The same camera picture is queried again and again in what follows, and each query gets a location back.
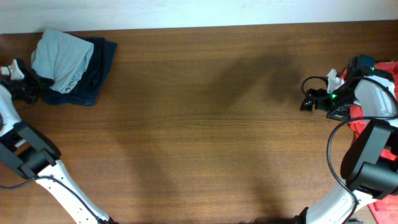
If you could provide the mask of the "light blue t-shirt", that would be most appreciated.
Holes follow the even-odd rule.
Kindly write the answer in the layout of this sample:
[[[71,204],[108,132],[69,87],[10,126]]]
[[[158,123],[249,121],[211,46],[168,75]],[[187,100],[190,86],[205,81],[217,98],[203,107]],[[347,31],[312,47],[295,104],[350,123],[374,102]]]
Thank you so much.
[[[38,76],[53,80],[50,89],[69,93],[86,72],[94,44],[79,37],[47,29],[31,55]]]

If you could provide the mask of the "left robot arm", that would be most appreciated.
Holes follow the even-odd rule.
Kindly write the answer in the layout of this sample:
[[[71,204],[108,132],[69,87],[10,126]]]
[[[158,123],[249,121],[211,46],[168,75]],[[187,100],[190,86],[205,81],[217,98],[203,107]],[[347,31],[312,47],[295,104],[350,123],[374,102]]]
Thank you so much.
[[[1,163],[25,180],[17,188],[33,182],[39,184],[75,223],[114,223],[72,179],[60,158],[58,147],[23,121],[14,107],[15,100],[35,103],[50,82],[26,68],[20,59],[1,67]]]

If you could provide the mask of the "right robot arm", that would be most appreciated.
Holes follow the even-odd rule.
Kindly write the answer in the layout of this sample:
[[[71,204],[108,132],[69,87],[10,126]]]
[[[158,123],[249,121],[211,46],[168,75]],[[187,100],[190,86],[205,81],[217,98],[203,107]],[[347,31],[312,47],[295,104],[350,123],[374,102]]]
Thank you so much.
[[[331,70],[322,79],[324,89],[303,90],[302,111],[326,112],[340,123],[331,132],[326,145],[328,168],[337,181],[334,188],[311,207],[294,217],[294,223],[351,223],[359,209],[397,195],[397,160],[382,156],[388,149],[397,155],[397,98],[391,72],[376,68],[373,57],[351,58],[346,74]],[[337,174],[331,162],[331,144],[344,125],[362,121],[364,130],[353,141]]]

